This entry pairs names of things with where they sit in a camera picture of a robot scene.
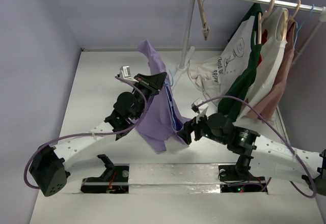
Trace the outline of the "purple t shirt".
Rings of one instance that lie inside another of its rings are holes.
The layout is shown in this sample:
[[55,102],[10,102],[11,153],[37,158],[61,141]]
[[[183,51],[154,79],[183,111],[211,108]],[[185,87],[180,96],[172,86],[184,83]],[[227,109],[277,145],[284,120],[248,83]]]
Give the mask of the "purple t shirt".
[[[148,40],[143,41],[138,46],[138,51],[148,59],[148,66],[151,75],[166,72],[166,66],[159,53],[151,46]],[[180,121],[180,129],[183,124],[189,121],[189,118],[183,117],[173,98],[175,113]],[[150,98],[148,101],[149,109],[145,118],[136,127],[138,134],[157,152],[165,152],[165,141],[173,137],[176,141],[184,144],[184,141],[177,135],[173,129],[168,107],[168,99],[165,91],[165,83],[161,92]]]

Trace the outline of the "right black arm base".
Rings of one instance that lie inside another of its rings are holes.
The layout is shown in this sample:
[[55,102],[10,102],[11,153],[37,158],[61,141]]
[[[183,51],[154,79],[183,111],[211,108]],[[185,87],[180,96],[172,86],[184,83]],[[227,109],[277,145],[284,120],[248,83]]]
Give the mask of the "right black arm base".
[[236,163],[219,165],[221,193],[268,193],[265,177],[254,177],[249,173],[249,163],[249,158],[239,156]]

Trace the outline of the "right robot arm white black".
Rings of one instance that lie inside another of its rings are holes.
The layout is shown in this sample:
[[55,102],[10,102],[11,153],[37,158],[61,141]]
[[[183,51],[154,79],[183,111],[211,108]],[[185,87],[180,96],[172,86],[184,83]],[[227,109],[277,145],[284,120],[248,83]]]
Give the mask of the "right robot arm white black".
[[178,131],[186,144],[202,137],[223,144],[239,156],[232,175],[240,181],[253,177],[271,177],[306,183],[317,194],[325,195],[325,152],[309,152],[277,143],[258,132],[234,126],[219,113],[203,115],[186,122]]

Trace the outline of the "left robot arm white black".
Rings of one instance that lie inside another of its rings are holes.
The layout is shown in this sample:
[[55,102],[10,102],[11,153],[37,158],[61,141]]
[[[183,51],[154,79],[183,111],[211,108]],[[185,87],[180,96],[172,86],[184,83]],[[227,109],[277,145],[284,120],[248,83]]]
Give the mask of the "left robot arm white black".
[[99,145],[105,136],[113,135],[119,140],[142,123],[150,101],[161,93],[166,77],[166,72],[132,77],[121,71],[115,78],[131,86],[132,91],[121,93],[112,113],[90,132],[66,135],[42,144],[24,168],[24,183],[40,190],[45,197],[61,191],[75,179],[72,166],[92,147]]

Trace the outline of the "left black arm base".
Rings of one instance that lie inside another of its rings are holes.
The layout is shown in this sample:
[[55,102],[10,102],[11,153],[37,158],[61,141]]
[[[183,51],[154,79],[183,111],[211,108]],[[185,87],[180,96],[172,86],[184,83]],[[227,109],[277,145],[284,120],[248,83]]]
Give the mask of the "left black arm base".
[[81,192],[108,194],[129,193],[129,165],[114,165],[105,154],[100,154],[97,157],[103,162],[105,170],[99,177],[83,179],[80,187]]

